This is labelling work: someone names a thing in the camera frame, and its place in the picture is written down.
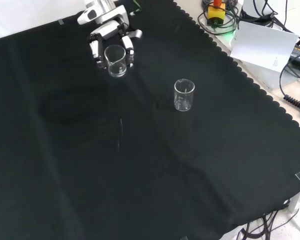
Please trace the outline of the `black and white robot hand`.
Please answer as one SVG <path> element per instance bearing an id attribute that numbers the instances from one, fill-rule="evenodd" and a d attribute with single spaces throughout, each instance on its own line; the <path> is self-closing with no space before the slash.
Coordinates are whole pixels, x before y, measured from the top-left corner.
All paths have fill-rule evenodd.
<path id="1" fill-rule="evenodd" d="M 100 4 L 88 7 L 77 19 L 79 25 L 95 21 L 99 27 L 92 31 L 87 38 L 92 56 L 97 66 L 105 68 L 105 53 L 103 41 L 115 35 L 120 35 L 126 53 L 126 60 L 130 67 L 134 65 L 133 38 L 141 38 L 143 32 L 140 29 L 130 28 L 129 17 L 123 5 L 113 9 L 104 8 Z"/>

